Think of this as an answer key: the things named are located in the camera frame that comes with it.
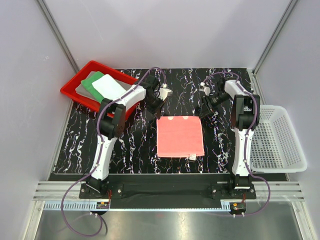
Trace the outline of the pink cloth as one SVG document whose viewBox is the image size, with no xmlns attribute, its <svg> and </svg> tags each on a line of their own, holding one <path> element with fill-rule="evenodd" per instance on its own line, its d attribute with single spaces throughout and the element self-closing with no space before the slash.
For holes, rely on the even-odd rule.
<svg viewBox="0 0 320 240">
<path fill-rule="evenodd" d="M 156 121 L 156 147 L 160 158 L 205 155 L 203 128 L 197 116 L 162 116 Z"/>
</svg>

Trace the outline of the white cloth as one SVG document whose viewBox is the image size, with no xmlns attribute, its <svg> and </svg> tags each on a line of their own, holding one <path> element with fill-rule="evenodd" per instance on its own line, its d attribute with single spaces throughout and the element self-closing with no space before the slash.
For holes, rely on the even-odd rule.
<svg viewBox="0 0 320 240">
<path fill-rule="evenodd" d="M 106 74 L 92 83 L 93 88 L 104 98 L 114 100 L 131 88 L 131 84 L 114 79 Z"/>
</svg>

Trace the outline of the green towel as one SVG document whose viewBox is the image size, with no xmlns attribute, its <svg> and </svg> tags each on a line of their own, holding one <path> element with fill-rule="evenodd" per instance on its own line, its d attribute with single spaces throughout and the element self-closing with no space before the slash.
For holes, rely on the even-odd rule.
<svg viewBox="0 0 320 240">
<path fill-rule="evenodd" d="M 93 87 L 93 83 L 103 76 L 104 74 L 100 71 L 91 71 L 89 75 L 80 82 L 81 87 L 83 88 L 82 95 L 93 101 L 101 103 L 104 97 Z"/>
</svg>

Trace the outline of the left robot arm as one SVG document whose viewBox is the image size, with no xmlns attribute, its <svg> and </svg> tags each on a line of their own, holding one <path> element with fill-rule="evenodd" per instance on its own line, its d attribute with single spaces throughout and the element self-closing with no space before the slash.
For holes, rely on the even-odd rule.
<svg viewBox="0 0 320 240">
<path fill-rule="evenodd" d="M 147 81 L 137 81 L 129 89 L 125 89 L 107 75 L 94 82 L 93 87 L 103 96 L 103 100 L 96 120 L 96 152 L 85 184 L 95 197 L 103 198 L 108 193 L 112 152 L 125 129 L 127 112 L 140 101 L 144 101 L 147 110 L 159 119 L 165 101 L 173 91 L 155 77 Z"/>
</svg>

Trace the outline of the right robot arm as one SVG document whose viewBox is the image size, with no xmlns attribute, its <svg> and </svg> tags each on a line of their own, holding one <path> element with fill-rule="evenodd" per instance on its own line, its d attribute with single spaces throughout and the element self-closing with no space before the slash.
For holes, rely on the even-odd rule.
<svg viewBox="0 0 320 240">
<path fill-rule="evenodd" d="M 260 120 L 260 96 L 247 91 L 240 81 L 235 79 L 222 78 L 218 86 L 218 92 L 211 93 L 204 82 L 200 83 L 199 118 L 212 115 L 215 107 L 232 99 L 230 125 L 235 133 L 235 153 L 228 183 L 221 188 L 221 193 L 236 199 L 250 192 L 252 187 L 251 145 L 254 130 Z"/>
</svg>

